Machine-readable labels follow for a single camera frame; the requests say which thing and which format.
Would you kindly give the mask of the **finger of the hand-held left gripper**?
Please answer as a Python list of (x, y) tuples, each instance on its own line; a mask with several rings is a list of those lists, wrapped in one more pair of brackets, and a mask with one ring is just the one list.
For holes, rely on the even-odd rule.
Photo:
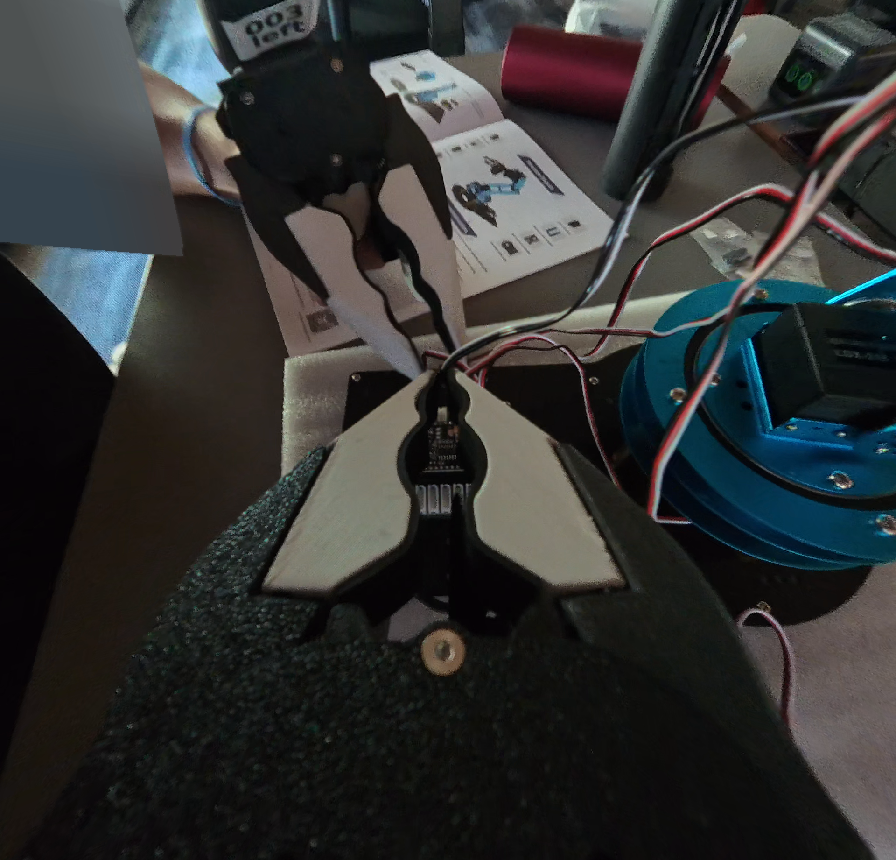
[(356, 182), (342, 193), (325, 193), (314, 204), (296, 187), (263, 175), (242, 155), (228, 157), (226, 167), (238, 186), (264, 276), (278, 264), (395, 371), (419, 377), (423, 364), (416, 348), (395, 321), (384, 292), (364, 271), (369, 188)]
[(387, 260), (406, 267), (447, 352), (465, 342), (462, 289), (442, 168), (400, 98), (366, 92), (360, 102), (364, 148), (360, 175), (367, 226)]

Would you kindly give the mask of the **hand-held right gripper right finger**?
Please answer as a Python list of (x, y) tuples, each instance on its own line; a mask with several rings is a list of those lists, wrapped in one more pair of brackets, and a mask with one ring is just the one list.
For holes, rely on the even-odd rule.
[(500, 563), (556, 596), (624, 587), (557, 442), (465, 374), (452, 376), (473, 471), (469, 534)]

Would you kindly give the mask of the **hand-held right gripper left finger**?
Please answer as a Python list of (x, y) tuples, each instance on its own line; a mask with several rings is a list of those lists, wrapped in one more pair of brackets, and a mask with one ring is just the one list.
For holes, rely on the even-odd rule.
[(333, 599), (409, 544), (419, 507), (401, 452), (424, 424), (434, 373), (423, 373), (346, 429), (264, 577), (266, 595)]

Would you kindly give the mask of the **control circuit board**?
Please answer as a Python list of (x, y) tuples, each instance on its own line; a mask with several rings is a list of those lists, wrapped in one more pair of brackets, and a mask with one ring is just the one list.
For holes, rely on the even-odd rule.
[(470, 495), (473, 472), (448, 406), (436, 408), (422, 446), (411, 473), (420, 513), (432, 520), (451, 518), (455, 506), (463, 507)]

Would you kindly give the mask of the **person's left forearm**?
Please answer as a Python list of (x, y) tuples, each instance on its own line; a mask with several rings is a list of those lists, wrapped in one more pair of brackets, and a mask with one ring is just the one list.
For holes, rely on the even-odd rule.
[(139, 67), (173, 195), (210, 197), (202, 192), (189, 170), (182, 147), (182, 130), (188, 113), (196, 105), (207, 104), (145, 63), (140, 62)]

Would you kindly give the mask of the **grey desk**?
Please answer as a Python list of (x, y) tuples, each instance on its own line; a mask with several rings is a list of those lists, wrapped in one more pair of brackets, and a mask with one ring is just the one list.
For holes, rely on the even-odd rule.
[(237, 214), (177, 211), (66, 545), (2, 549), (2, 661), (36, 650), (2, 858), (872, 858), (697, 568), (575, 453), (634, 588), (463, 625), (457, 674), (264, 596), (322, 454), (262, 491), (282, 340)]

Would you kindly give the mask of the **blue wristband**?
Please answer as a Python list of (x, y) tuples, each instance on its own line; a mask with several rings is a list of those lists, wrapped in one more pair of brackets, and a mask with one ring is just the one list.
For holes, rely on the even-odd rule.
[(228, 160), (239, 155), (239, 148), (224, 134), (211, 106), (199, 104), (188, 113), (182, 147), (202, 192), (229, 206), (239, 206), (239, 188), (228, 167)]

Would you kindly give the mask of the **white foam sheet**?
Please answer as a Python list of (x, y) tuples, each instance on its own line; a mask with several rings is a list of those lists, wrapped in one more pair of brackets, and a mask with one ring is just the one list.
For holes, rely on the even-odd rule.
[[(364, 347), (286, 360), (282, 473), (342, 430), (350, 374), (384, 370)], [(877, 858), (895, 856), (894, 577), (878, 567), (844, 606), (788, 627), (795, 741)]]

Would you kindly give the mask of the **instruction booklet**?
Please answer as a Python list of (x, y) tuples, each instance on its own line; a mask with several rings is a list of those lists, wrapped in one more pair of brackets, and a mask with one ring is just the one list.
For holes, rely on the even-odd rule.
[[(547, 152), (501, 112), (474, 78), (431, 50), (369, 66), (386, 95), (431, 140), (454, 231), (461, 296), (517, 281), (599, 249), (612, 219)], [(298, 356), (349, 343), (357, 336), (336, 313), (252, 238), (284, 338)], [(399, 323), (427, 310), (400, 261), (370, 273)]]

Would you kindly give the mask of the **red metal cylinder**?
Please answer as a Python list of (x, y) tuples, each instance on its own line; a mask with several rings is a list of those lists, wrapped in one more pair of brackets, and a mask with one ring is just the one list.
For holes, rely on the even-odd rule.
[(617, 123), (645, 37), (515, 26), (502, 59), (502, 96), (538, 110)]

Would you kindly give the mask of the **small clear parts bag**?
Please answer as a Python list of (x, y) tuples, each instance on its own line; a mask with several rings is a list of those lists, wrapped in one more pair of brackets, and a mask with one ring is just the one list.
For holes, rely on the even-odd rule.
[[(737, 280), (748, 274), (767, 237), (761, 231), (748, 233), (724, 217), (711, 220), (691, 234), (709, 257), (711, 266), (726, 280)], [(766, 277), (823, 286), (812, 240), (807, 236), (799, 238)]]

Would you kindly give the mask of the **small black box device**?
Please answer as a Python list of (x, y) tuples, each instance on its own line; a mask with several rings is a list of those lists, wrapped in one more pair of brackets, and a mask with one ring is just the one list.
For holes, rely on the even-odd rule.
[(895, 65), (895, 37), (852, 13), (813, 19), (769, 90), (774, 104), (868, 92)]

